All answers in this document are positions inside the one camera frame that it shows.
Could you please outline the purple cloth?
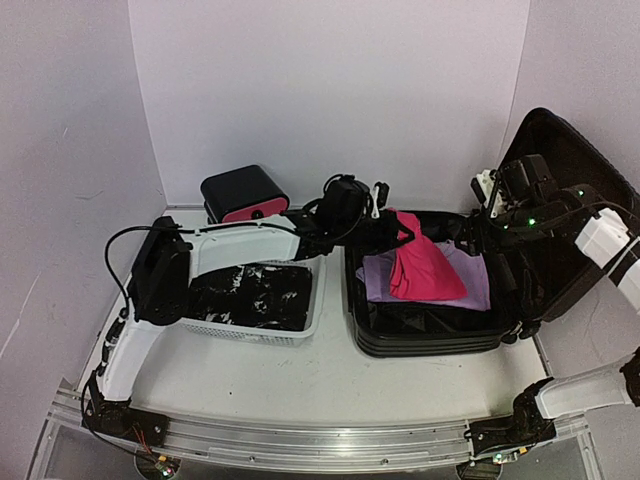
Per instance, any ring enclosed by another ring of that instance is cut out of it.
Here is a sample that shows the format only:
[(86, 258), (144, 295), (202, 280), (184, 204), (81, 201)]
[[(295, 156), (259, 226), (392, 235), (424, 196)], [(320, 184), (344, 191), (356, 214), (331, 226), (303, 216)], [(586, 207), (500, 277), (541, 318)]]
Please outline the purple cloth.
[(484, 259), (481, 255), (470, 256), (458, 249), (453, 241), (438, 242), (435, 246), (442, 252), (455, 273), (463, 282), (467, 295), (459, 299), (435, 300), (419, 296), (417, 300), (399, 298), (391, 293), (391, 272), (395, 259), (394, 251), (376, 256), (365, 256), (362, 266), (356, 270), (356, 278), (363, 282), (369, 302), (415, 302), (438, 306), (463, 308), (473, 311), (491, 309), (490, 285)]

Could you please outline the magenta t-shirt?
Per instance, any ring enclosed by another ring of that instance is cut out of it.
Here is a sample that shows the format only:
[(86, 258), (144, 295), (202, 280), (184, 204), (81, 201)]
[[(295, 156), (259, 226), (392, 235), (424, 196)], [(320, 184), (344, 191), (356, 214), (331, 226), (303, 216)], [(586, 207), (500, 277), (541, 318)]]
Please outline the magenta t-shirt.
[(451, 300), (467, 295), (465, 286), (442, 252), (423, 233), (395, 249), (391, 293), (399, 298)]

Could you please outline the black ribbed hard-shell suitcase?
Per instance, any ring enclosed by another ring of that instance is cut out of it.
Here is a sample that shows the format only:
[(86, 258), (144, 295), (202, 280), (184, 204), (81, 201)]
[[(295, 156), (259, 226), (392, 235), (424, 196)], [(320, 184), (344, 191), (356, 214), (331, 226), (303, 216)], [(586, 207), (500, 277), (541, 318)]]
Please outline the black ribbed hard-shell suitcase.
[(480, 207), (463, 216), (420, 211), (423, 234), (484, 262), (487, 311), (416, 302), (377, 301), (364, 283), (364, 256), (344, 252), (356, 345), (378, 358), (471, 354), (533, 336), (562, 316), (606, 273), (620, 281), (637, 253), (603, 266), (576, 238), (603, 209), (639, 231), (639, 196), (571, 124), (545, 108), (531, 110), (502, 162), (477, 190)]

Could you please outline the black white patterned garment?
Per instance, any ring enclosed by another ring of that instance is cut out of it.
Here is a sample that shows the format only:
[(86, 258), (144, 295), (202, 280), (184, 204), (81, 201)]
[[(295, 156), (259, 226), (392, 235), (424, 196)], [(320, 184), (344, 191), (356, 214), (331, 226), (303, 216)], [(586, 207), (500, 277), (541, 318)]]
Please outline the black white patterned garment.
[(257, 329), (299, 332), (309, 312), (313, 276), (299, 266), (249, 264), (195, 278), (186, 317)]

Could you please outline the white perforated plastic basket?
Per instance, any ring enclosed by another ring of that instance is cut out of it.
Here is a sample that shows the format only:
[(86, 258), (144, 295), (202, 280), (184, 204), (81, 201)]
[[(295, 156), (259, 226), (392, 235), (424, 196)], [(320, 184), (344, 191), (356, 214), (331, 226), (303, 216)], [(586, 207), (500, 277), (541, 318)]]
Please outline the white perforated plastic basket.
[(193, 280), (178, 325), (218, 339), (298, 346), (317, 329), (325, 283), (323, 257), (216, 270)]

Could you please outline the black pink three-drawer organizer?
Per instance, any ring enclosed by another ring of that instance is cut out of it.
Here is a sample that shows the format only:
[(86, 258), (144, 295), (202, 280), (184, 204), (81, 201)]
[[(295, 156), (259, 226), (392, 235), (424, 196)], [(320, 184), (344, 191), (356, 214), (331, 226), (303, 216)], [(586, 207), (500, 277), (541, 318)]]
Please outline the black pink three-drawer organizer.
[(290, 206), (289, 197), (259, 165), (208, 177), (200, 191), (214, 224), (258, 220), (281, 214)]

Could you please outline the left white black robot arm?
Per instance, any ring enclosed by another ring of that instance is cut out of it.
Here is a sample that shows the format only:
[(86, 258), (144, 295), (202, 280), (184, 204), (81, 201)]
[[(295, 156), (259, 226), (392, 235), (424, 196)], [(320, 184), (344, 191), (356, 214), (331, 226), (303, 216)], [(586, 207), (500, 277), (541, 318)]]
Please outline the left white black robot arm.
[(244, 264), (301, 261), (336, 246), (383, 253), (414, 240), (414, 233), (386, 208), (389, 187), (368, 187), (336, 174), (321, 197), (262, 219), (186, 229), (162, 216), (141, 226), (146, 237), (128, 283), (116, 284), (124, 305), (106, 332), (98, 365), (81, 393), (82, 425), (96, 438), (161, 446), (165, 415), (134, 409), (133, 386), (160, 335), (187, 315), (192, 281)]

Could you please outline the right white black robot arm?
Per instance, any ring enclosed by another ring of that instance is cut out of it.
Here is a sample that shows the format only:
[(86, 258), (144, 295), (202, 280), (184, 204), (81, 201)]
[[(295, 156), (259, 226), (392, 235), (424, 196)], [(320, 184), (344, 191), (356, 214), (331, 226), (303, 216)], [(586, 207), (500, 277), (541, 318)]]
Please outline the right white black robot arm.
[[(588, 184), (560, 188), (546, 160), (526, 155), (471, 182), (501, 243), (560, 238), (596, 265), (633, 308), (639, 306), (637, 216)], [(542, 379), (521, 392), (506, 417), (475, 421), (465, 434), (476, 459), (495, 463), (556, 435), (558, 418), (639, 404), (639, 355), (565, 378)]]

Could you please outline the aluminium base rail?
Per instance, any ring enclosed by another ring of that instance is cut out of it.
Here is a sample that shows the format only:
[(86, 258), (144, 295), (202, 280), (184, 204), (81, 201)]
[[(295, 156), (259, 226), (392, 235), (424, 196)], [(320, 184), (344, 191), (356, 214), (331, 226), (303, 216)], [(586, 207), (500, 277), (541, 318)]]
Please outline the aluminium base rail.
[(264, 424), (142, 411), (125, 438), (83, 427), (89, 396), (61, 381), (46, 414), (30, 479), (137, 478), (167, 456), (179, 463), (240, 471), (384, 474), (444, 471), (450, 478), (600, 479), (603, 474), (584, 417), (558, 420), (549, 434), (516, 450), (484, 452), (466, 421), (400, 426)]

